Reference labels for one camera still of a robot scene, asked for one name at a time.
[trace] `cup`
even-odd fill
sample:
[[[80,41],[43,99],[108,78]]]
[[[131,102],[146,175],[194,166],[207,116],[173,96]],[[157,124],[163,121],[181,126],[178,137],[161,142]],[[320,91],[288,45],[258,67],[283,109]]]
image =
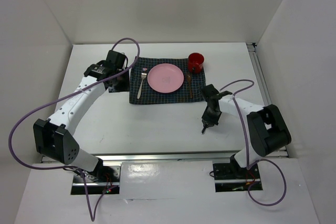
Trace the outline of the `cup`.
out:
[[[194,52],[188,57],[188,70],[190,73],[200,73],[203,69],[204,57]]]

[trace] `fork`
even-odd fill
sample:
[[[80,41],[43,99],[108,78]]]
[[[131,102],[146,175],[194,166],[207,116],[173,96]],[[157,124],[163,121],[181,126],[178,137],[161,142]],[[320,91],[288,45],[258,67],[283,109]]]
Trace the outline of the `fork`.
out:
[[[143,68],[143,69],[142,69],[142,73],[141,73],[141,84],[140,84],[139,91],[138,91],[138,96],[137,96],[138,99],[139,99],[140,96],[141,96],[141,90],[142,90],[142,83],[143,83],[143,80],[146,79],[146,77],[147,77],[147,73],[146,73],[146,71],[147,71],[147,68]]]

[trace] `utensil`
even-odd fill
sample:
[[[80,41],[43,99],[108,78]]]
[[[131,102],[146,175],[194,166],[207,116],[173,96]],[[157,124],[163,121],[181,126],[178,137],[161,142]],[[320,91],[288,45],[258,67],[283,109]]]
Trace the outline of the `utensil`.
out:
[[[179,89],[184,82],[180,68],[173,64],[159,64],[148,73],[148,84],[157,92],[171,93]]]
[[[194,52],[188,57],[188,70],[190,73],[200,73],[203,69],[204,56]]]
[[[141,73],[141,84],[140,84],[139,91],[138,91],[138,96],[137,96],[138,99],[141,96],[142,83],[143,83],[143,80],[146,79],[146,77],[147,77],[147,68],[143,68],[142,73]]]
[[[189,84],[190,98],[193,98],[193,91],[191,90],[191,73],[187,73],[187,82]]]

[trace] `placemat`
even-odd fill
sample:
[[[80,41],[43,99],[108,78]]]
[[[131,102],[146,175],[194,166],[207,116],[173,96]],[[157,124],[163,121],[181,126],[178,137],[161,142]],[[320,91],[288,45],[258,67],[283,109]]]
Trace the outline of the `placemat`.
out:
[[[138,90],[141,83],[142,68],[147,68],[147,74],[153,67],[158,64],[169,63],[179,67],[184,75],[182,86],[173,93],[162,94],[154,91],[148,84],[147,78],[142,84],[141,96],[137,99]],[[190,98],[189,86],[186,80],[188,72],[188,59],[154,59],[154,58],[139,58],[131,70],[130,80],[130,103],[132,104],[162,104],[162,103],[178,103],[178,102],[201,102],[203,97],[201,89],[205,87],[204,69],[201,73],[193,74],[191,88],[193,98]]]

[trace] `robotic arm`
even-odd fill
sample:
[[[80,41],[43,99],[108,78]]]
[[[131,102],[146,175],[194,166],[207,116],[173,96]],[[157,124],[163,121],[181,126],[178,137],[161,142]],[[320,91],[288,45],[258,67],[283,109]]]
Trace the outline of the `robotic arm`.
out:
[[[122,71],[126,56],[110,50],[106,60],[92,64],[84,73],[75,92],[99,80]],[[113,176],[113,169],[103,166],[103,161],[79,147],[73,138],[76,127],[95,100],[109,87],[117,86],[118,79],[102,82],[69,98],[47,120],[38,119],[34,126],[37,152],[65,165],[76,166],[87,173],[93,181],[106,180],[105,174]]]
[[[202,134],[208,127],[218,125],[222,113],[239,117],[231,92],[220,93],[210,84],[202,90],[202,95],[207,102],[202,116]],[[250,164],[291,143],[290,133],[278,107],[273,104],[256,105],[240,98],[236,98],[236,101],[244,123],[248,126],[246,131]],[[236,166],[236,169],[245,168],[247,166],[246,148],[232,156],[230,162]]]

